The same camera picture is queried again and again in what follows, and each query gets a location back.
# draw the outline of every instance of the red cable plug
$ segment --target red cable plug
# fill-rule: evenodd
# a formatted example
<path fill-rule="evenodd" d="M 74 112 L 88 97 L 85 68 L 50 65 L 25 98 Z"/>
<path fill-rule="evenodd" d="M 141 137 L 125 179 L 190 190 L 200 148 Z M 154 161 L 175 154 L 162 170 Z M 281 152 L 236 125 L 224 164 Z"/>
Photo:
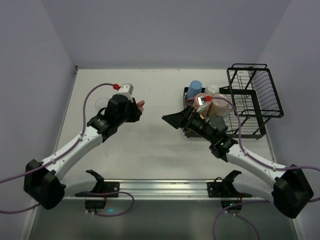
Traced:
<path fill-rule="evenodd" d="M 119 90 L 120 89 L 120 86 L 119 86 L 119 84 L 113 84 L 113 89 L 115 89 L 115 90 Z"/>

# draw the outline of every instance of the black wire rack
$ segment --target black wire rack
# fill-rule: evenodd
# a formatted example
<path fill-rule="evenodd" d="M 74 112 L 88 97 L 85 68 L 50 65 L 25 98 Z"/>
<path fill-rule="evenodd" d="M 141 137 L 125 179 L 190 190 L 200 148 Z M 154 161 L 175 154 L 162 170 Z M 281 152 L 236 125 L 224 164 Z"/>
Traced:
<path fill-rule="evenodd" d="M 284 115 L 279 96 L 266 64 L 236 63 L 227 69 L 229 86 L 219 89 L 236 107 L 241 122 L 241 137 L 260 139 L 272 118 Z M 239 137 L 239 123 L 232 108 L 224 117 L 228 135 Z"/>

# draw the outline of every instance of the cable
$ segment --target cable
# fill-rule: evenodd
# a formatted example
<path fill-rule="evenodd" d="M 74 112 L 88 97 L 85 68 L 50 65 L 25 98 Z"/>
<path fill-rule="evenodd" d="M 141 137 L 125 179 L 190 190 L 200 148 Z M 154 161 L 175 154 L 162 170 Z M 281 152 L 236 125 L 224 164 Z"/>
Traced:
<path fill-rule="evenodd" d="M 83 102 L 83 107 L 82 107 L 82 120 L 83 120 L 83 123 L 82 123 L 82 130 L 81 130 L 81 133 L 80 133 L 80 136 L 83 137 L 84 134 L 85 134 L 85 130 L 86 130 L 86 105 L 87 105 L 87 101 L 88 101 L 88 98 L 89 96 L 92 94 L 93 91 L 95 91 L 97 88 L 100 88 L 102 86 L 112 86 L 114 89 L 118 90 L 119 89 L 119 85 L 118 84 L 112 84 L 112 83 L 101 83 L 97 86 L 95 86 L 94 88 L 92 88 L 88 94 L 86 95 L 85 99 L 84 99 L 84 102 Z M 29 174 L 32 174 L 36 171 L 39 171 L 40 169 L 43 169 L 43 168 L 46 168 L 47 166 L 51 165 L 52 163 L 60 160 L 61 158 L 63 158 L 65 155 L 67 155 L 68 153 L 70 153 L 77 145 L 78 143 L 80 142 L 81 140 L 80 139 L 77 139 L 75 141 L 75 143 L 68 149 L 66 150 L 64 153 L 62 153 L 61 155 L 57 156 L 54 161 L 50 161 L 46 164 L 43 164 L 42 166 L 40 167 L 37 167 L 35 169 L 32 169 L 30 171 L 26 171 L 24 173 L 20 173 L 18 175 L 15 175 L 15 176 L 11 176 L 11 177 L 8 177 L 8 178 L 5 178 L 5 179 L 2 179 L 0 180 L 0 184 L 3 184 L 5 182 L 8 182 L 8 181 L 12 181 L 14 179 L 18 179 L 18 178 L 21 178 L 23 176 L 26 176 L 26 175 L 29 175 Z M 16 211 L 5 211 L 5 210 L 0 210 L 0 214 L 18 214 L 18 213 L 23 213 L 25 211 L 28 211 L 30 209 L 33 209 L 33 208 L 36 208 L 38 207 L 39 204 L 36 204 L 34 206 L 31 206 L 31 207 L 28 207 L 28 208 L 25 208 L 25 209 L 22 209 L 22 210 L 16 210 Z"/>
<path fill-rule="evenodd" d="M 218 214 L 215 216 L 214 220 L 213 220 L 213 225 L 212 225 L 212 234 L 213 234 L 213 239 L 214 240 L 217 240 L 217 236 L 216 236 L 216 225 L 217 225 L 217 220 L 219 218 L 219 216 L 226 210 L 228 209 L 231 209 L 231 208 L 234 208 L 234 207 L 238 207 L 238 206 L 241 206 L 241 205 L 248 205 L 248 204 L 265 204 L 265 203 L 269 203 L 269 201 L 267 200 L 257 200 L 257 201 L 254 201 L 254 200 L 250 200 L 250 201 L 246 201 L 246 202 L 240 202 L 240 203 L 236 203 L 234 205 L 231 205 L 231 206 L 227 206 L 223 209 L 221 209 Z M 245 220 L 247 223 L 249 223 L 254 231 L 257 233 L 257 236 L 258 236 L 258 239 L 260 239 L 260 235 L 258 233 L 258 230 L 257 228 L 254 226 L 254 224 L 252 222 L 250 222 L 248 219 L 246 219 L 245 217 L 243 216 L 239 216 L 239 215 L 236 215 L 238 218 L 241 218 L 243 220 Z"/>
<path fill-rule="evenodd" d="M 99 217 L 105 217 L 105 218 L 112 218 L 112 217 L 119 217 L 122 215 L 125 215 L 126 213 L 128 213 L 135 205 L 135 198 L 134 196 L 132 196 L 130 193 L 126 192 L 126 191 L 115 191 L 115 192 L 108 192 L 108 193 L 93 193 L 93 192 L 84 192 L 85 194 L 88 195 L 92 195 L 92 196 L 101 196 L 101 197 L 107 197 L 110 195 L 114 195 L 114 194 L 125 194 L 128 195 L 131 199 L 131 205 L 123 212 L 117 213 L 117 214 L 101 214 L 101 213 L 96 213 L 96 212 L 91 212 L 91 214 L 93 215 L 97 215 Z"/>
<path fill-rule="evenodd" d="M 239 113 L 237 111 L 237 108 L 236 106 L 233 105 L 233 103 L 228 100 L 228 99 L 225 99 L 223 97 L 219 97 L 219 96 L 213 96 L 211 99 L 221 99 L 221 100 L 224 100 L 226 101 L 234 110 L 234 114 L 236 115 L 236 118 L 238 120 L 238 125 L 239 125 L 239 132 L 238 132 L 238 135 L 239 135 L 239 146 L 241 148 L 241 150 L 245 153 L 246 156 L 248 156 L 250 159 L 252 159 L 253 161 L 255 161 L 256 163 L 258 164 L 261 164 L 262 166 L 264 166 L 265 168 L 268 168 L 268 169 L 272 169 L 273 170 L 273 167 L 272 166 L 269 166 L 268 164 L 265 164 L 261 161 L 259 161 L 258 159 L 256 159 L 254 156 L 252 156 L 251 154 L 249 154 L 246 149 L 244 148 L 243 144 L 242 144 L 242 138 L 241 138 L 241 120 L 240 120 L 240 116 L 239 116 Z M 299 169 L 312 169 L 312 170 L 316 170 L 318 172 L 320 172 L 320 168 L 319 167 L 316 167 L 316 166 L 307 166 L 307 165 L 302 165 L 302 166 L 291 166 L 291 167 L 283 167 L 283 168 L 276 168 L 275 170 L 276 171 L 291 171 L 291 170 L 299 170 Z M 314 203 L 314 202 L 317 202 L 317 201 L 320 201 L 320 197 L 317 197 L 317 198 L 314 198 L 312 200 L 309 201 L 309 203 Z"/>

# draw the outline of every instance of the purple cable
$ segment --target purple cable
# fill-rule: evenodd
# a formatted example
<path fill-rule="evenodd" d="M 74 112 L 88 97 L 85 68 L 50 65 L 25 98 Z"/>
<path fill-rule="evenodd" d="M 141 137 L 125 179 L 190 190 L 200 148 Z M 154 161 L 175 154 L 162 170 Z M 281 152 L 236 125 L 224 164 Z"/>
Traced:
<path fill-rule="evenodd" d="M 239 146 L 241 148 L 241 150 L 243 152 L 245 152 L 245 148 L 242 144 L 242 139 L 241 139 L 241 121 L 240 121 L 240 116 L 239 116 L 239 113 L 237 111 L 237 108 L 236 106 L 233 105 L 233 103 L 228 100 L 228 99 L 225 99 L 224 97 L 219 97 L 219 96 L 214 96 L 212 97 L 212 99 L 221 99 L 221 100 L 224 100 L 226 101 L 234 110 L 234 114 L 236 115 L 236 118 L 238 119 L 238 125 L 239 125 Z M 249 153 L 246 153 L 245 154 L 246 156 L 248 156 L 250 159 L 252 159 L 253 161 L 255 161 L 256 163 L 258 164 L 261 164 L 262 166 L 264 166 L 265 168 L 268 168 L 268 169 L 272 169 L 272 166 L 269 166 L 261 161 L 259 161 L 258 159 L 256 159 L 254 156 L 252 156 L 251 154 Z M 312 169 L 312 170 L 316 170 L 318 172 L 320 172 L 320 168 L 319 167 L 316 167 L 316 166 L 308 166 L 308 165 L 302 165 L 302 166 L 291 166 L 291 167 L 283 167 L 283 168 L 276 168 L 275 170 L 276 171 L 291 171 L 291 170 L 299 170 L 299 169 Z M 309 201 L 309 203 L 314 203 L 314 202 L 317 202 L 317 201 L 320 201 L 320 196 L 319 197 L 316 197 L 312 200 Z"/>
<path fill-rule="evenodd" d="M 265 204 L 265 203 L 269 203 L 269 201 L 267 200 L 257 200 L 257 201 L 254 201 L 254 200 L 250 200 L 250 201 L 246 201 L 246 202 L 240 202 L 240 203 L 236 203 L 234 205 L 231 205 L 231 206 L 227 206 L 223 209 L 221 209 L 218 214 L 215 216 L 214 220 L 213 220 L 213 225 L 212 225 L 212 234 L 213 234 L 213 239 L 214 240 L 217 240 L 217 236 L 216 236 L 216 225 L 217 225 L 217 220 L 219 218 L 219 216 L 226 210 L 228 209 L 231 209 L 231 208 L 234 208 L 234 207 L 238 207 L 238 206 L 241 206 L 241 205 L 247 205 L 247 204 Z M 257 228 L 254 226 L 254 224 L 252 222 L 250 222 L 249 220 L 247 220 L 246 218 L 244 218 L 243 216 L 237 216 L 238 218 L 241 218 L 245 221 L 247 221 L 252 227 L 253 229 L 255 230 L 257 236 L 258 236 L 258 239 L 260 239 L 260 235 L 258 233 L 258 230 Z"/>
<path fill-rule="evenodd" d="M 88 194 L 88 195 L 100 196 L 100 197 L 107 197 L 107 196 L 114 195 L 114 194 L 125 194 L 125 195 L 128 195 L 132 199 L 132 203 L 128 207 L 127 210 L 125 210 L 123 212 L 120 212 L 120 213 L 117 213 L 117 214 L 108 214 L 108 215 L 95 213 L 95 212 L 93 213 L 94 215 L 97 215 L 99 217 L 111 218 L 111 217 L 119 217 L 119 216 L 125 215 L 126 213 L 128 213 L 134 207 L 134 204 L 135 204 L 134 196 L 132 196 L 130 193 L 128 193 L 126 191 L 116 191 L 116 192 L 108 192 L 108 193 L 93 193 L 93 192 L 85 192 L 85 193 Z"/>
<path fill-rule="evenodd" d="M 97 86 L 95 86 L 94 88 L 92 88 L 88 94 L 86 95 L 85 99 L 84 99 L 84 102 L 83 102 L 83 107 L 82 107 L 82 119 L 83 119 L 83 123 L 82 123 L 82 131 L 80 133 L 80 136 L 83 137 L 84 134 L 85 134 L 85 130 L 86 130 L 86 105 L 87 105 L 87 101 L 88 101 L 88 98 L 89 96 L 92 94 L 92 92 L 94 90 L 96 90 L 97 88 L 100 88 L 102 86 L 113 86 L 112 83 L 101 83 Z M 55 161 L 58 161 L 60 159 L 62 159 L 65 155 L 67 155 L 68 153 L 70 153 L 77 145 L 78 143 L 80 142 L 80 139 L 78 139 L 77 141 L 75 141 L 75 143 L 68 149 L 66 150 L 64 153 L 62 153 L 61 155 L 57 156 L 54 160 Z M 14 180 L 14 179 L 18 179 L 18 178 L 21 178 L 23 176 L 26 176 L 26 175 L 29 175 L 29 174 L 32 174 L 36 171 L 39 171 L 40 169 L 43 169 L 43 168 L 46 168 L 47 166 L 51 165 L 53 162 L 50 161 L 46 164 L 43 164 L 42 166 L 40 167 L 37 167 L 33 170 L 30 170 L 30 171 L 26 171 L 24 173 L 20 173 L 18 175 L 15 175 L 15 176 L 11 176 L 11 177 L 8 177 L 8 178 L 5 178 L 5 179 L 2 179 L 0 180 L 0 184 L 3 184 L 5 182 L 9 182 L 11 180 Z M 0 214 L 18 214 L 18 213 L 23 213 L 25 211 L 28 211 L 30 209 L 33 209 L 33 208 L 36 208 L 38 207 L 39 204 L 36 204 L 34 206 L 31 206 L 31 207 L 28 207 L 28 208 L 25 208 L 25 209 L 22 209 L 22 210 L 17 210 L 17 211 L 4 211 L 4 210 L 0 210 Z"/>

